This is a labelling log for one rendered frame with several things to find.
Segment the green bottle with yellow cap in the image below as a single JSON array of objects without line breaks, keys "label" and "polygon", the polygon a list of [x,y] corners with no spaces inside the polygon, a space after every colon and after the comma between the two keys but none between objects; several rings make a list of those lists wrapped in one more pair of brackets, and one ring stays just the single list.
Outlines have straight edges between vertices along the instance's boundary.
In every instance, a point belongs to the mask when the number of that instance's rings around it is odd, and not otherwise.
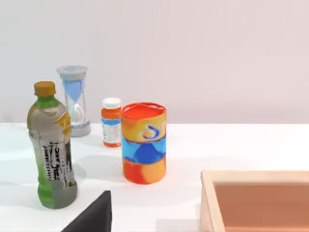
[{"label": "green bottle with yellow cap", "polygon": [[54,82],[35,83],[37,99],[27,115],[28,135],[38,169],[38,196],[49,209],[72,204],[78,191],[71,162],[70,115],[55,93]]}]

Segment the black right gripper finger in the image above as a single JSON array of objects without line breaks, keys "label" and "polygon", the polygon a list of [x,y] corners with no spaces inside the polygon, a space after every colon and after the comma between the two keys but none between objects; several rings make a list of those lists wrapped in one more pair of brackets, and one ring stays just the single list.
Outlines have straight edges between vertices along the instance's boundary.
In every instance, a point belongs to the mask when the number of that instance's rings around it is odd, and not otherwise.
[{"label": "black right gripper finger", "polygon": [[111,232],[111,191],[104,191],[61,232]]}]

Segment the blue sand hourglass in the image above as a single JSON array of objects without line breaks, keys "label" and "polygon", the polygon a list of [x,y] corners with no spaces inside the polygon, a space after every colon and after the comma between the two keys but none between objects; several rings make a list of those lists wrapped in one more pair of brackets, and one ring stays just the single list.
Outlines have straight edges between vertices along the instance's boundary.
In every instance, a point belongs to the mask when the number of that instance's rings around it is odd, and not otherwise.
[{"label": "blue sand hourglass", "polygon": [[56,69],[62,81],[65,105],[70,114],[72,137],[83,137],[91,132],[86,115],[85,78],[88,68],[82,65],[67,65]]}]

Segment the small orange bottle white cap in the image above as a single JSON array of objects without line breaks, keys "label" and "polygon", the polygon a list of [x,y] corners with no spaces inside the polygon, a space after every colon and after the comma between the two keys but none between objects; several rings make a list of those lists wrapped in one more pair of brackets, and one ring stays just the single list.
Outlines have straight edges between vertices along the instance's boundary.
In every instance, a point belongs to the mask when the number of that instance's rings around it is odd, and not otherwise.
[{"label": "small orange bottle white cap", "polygon": [[119,147],[121,100],[109,97],[102,100],[101,122],[103,143],[107,147]]}]

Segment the shallow salmon-coloured box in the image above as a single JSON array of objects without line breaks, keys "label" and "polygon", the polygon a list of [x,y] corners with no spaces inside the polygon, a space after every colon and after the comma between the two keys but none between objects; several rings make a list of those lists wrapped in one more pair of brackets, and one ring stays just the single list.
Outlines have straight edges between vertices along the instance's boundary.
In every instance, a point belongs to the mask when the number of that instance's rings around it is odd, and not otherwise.
[{"label": "shallow salmon-coloured box", "polygon": [[309,232],[308,171],[201,172],[200,232]]}]

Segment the orange and blue can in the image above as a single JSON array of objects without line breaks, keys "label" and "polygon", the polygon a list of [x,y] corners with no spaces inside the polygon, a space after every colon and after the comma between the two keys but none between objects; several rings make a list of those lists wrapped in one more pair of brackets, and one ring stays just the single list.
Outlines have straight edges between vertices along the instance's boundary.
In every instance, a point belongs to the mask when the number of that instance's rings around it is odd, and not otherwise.
[{"label": "orange and blue can", "polygon": [[166,173],[166,108],[136,102],[121,111],[121,149],[124,177],[137,184],[152,184]]}]

